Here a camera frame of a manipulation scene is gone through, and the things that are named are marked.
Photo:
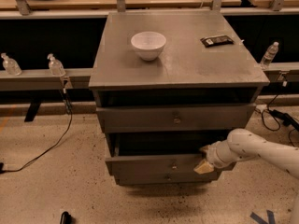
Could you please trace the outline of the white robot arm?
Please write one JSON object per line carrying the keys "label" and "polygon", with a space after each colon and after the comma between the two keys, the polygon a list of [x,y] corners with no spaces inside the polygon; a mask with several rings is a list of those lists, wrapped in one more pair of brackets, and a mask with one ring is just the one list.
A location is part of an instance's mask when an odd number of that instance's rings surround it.
{"label": "white robot arm", "polygon": [[238,161],[260,158],[299,179],[299,147],[267,141],[246,129],[234,129],[224,141],[201,147],[204,157],[193,168],[199,174],[222,169]]}

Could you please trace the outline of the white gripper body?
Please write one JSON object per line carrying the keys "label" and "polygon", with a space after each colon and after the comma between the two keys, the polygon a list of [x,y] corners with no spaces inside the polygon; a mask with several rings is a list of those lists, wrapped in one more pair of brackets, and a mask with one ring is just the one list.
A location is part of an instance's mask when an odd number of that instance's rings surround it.
{"label": "white gripper body", "polygon": [[209,145],[206,152],[207,161],[216,168],[224,168],[235,162],[235,156],[226,141]]}

